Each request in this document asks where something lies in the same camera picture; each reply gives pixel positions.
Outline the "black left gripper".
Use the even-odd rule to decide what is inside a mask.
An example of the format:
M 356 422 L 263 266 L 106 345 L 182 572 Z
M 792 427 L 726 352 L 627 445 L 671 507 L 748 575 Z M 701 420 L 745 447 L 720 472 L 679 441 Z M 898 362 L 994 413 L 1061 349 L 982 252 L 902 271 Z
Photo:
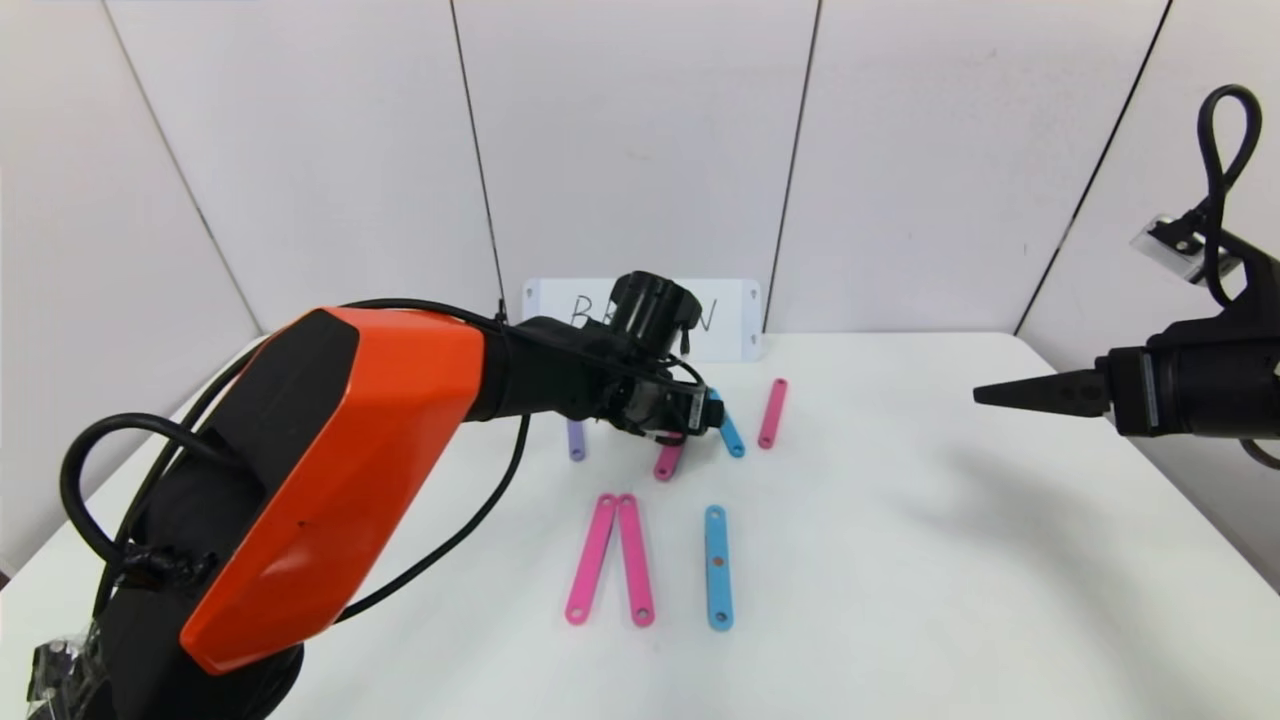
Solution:
M 724 424 L 724 404 L 705 386 L 680 380 L 631 380 L 625 429 L 640 436 L 699 436 Z

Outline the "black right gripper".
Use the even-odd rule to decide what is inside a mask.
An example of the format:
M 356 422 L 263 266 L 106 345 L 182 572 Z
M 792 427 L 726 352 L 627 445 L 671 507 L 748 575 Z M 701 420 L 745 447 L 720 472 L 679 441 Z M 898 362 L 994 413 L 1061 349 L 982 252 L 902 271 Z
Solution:
M 1115 348 L 1098 370 L 980 386 L 972 396 L 986 406 L 1064 416 L 1103 416 L 1112 405 L 1123 436 L 1276 439 L 1277 361 L 1276 341 Z

